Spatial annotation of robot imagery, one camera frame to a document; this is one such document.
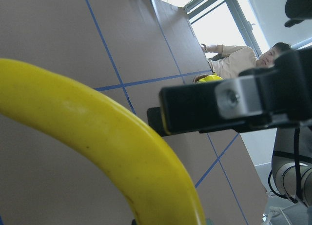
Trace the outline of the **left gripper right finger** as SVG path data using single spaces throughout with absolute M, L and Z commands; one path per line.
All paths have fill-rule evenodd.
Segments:
M 273 86 L 262 80 L 220 80 L 164 87 L 159 92 L 168 134 L 266 129 Z

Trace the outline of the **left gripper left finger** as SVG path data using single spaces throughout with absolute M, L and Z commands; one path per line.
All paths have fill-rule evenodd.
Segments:
M 163 126 L 160 107 L 148 108 L 147 109 L 147 119 L 148 119 L 148 125 L 156 133 L 158 133 L 162 137 L 168 136 L 168 134 L 165 132 L 165 129 Z

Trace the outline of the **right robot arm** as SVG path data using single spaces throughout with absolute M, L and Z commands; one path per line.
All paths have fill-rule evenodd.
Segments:
M 272 192 L 294 204 L 312 205 L 312 127 L 277 129 L 271 172 Z

